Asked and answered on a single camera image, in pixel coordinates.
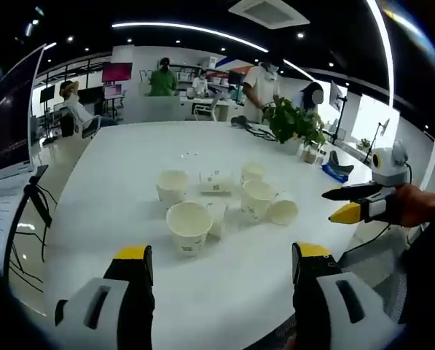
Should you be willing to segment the person's right hand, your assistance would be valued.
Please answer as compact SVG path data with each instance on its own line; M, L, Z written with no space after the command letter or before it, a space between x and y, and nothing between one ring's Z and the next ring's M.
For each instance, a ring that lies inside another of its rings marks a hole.
M432 193L419 190L412 184L397 187L387 204L383 219L387 223L406 228L429 222L433 200Z

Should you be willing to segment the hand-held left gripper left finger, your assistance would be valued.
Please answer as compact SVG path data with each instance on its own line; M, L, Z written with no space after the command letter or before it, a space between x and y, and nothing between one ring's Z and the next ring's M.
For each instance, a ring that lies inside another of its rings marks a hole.
M152 247L126 247L103 277L58 301L57 348L151 349L153 312Z

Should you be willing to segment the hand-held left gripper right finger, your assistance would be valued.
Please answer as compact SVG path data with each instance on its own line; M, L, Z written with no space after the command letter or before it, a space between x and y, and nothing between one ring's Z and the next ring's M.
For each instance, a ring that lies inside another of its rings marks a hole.
M383 299L319 245L292 244L298 349L385 349L402 331Z

